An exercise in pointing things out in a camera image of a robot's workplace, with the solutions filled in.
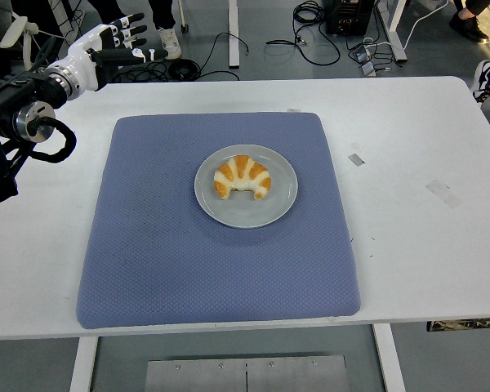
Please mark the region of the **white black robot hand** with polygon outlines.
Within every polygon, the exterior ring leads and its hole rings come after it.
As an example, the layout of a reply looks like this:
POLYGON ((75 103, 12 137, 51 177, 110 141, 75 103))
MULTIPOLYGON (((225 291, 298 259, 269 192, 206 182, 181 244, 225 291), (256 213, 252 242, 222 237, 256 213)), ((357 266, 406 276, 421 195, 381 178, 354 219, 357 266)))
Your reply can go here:
POLYGON ((143 18, 142 13, 136 13, 99 24, 71 45, 60 62, 62 78, 69 84, 69 98, 98 91, 119 68, 144 62, 144 56, 138 53, 146 43, 144 38, 138 38, 147 30, 141 23, 143 18))

